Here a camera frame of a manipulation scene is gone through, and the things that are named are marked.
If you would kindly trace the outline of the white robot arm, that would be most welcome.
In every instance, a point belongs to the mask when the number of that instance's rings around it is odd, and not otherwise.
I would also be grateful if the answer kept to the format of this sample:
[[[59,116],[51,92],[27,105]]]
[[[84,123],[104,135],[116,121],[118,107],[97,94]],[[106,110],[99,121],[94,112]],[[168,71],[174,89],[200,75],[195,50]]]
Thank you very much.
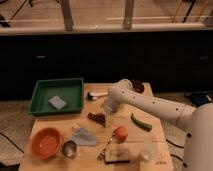
[[[213,171],[213,103],[199,107],[136,93],[128,79],[109,86],[104,110],[116,113],[122,104],[166,120],[186,132],[182,171]]]

